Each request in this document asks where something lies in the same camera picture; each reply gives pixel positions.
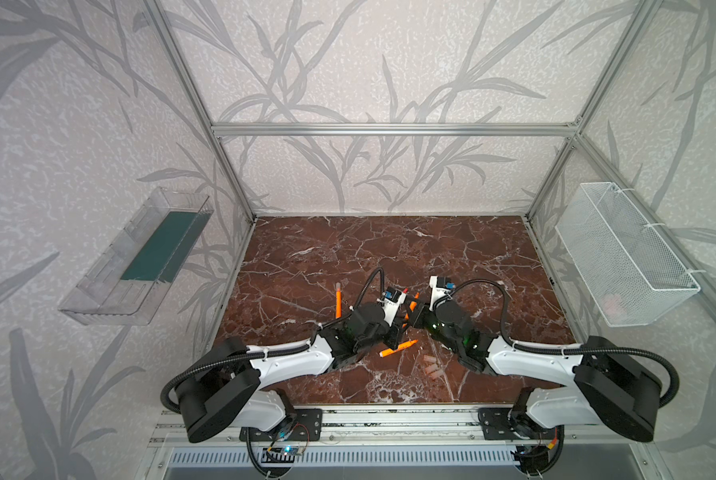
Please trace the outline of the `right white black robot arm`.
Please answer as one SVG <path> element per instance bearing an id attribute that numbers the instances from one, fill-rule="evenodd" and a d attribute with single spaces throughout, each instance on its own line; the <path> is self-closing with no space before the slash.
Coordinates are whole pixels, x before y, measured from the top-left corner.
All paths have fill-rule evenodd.
<path id="1" fill-rule="evenodd" d="M 680 376 L 664 357 L 618 347 L 604 337 L 584 344 L 508 341 L 477 330 L 453 299 L 411 302 L 409 324 L 447 347 L 466 369 L 491 376 L 521 376 L 551 383 L 524 390 L 511 422 L 521 433 L 566 425 L 604 425 L 636 442 L 653 440 L 657 413 L 680 388 Z"/>

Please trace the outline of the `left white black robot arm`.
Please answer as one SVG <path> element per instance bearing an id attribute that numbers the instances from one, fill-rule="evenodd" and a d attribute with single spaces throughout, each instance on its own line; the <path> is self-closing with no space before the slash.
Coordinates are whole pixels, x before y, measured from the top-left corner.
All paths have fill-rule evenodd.
<path id="1" fill-rule="evenodd" d="M 286 431 L 294 425 L 296 410 L 271 387 L 352 366 L 377 344 L 392 348 L 402 332 L 403 303 L 383 299 L 359 305 L 291 343 L 256 346 L 232 337 L 170 379 L 160 392 L 161 404 L 182 417 L 191 443 L 228 427 Z"/>

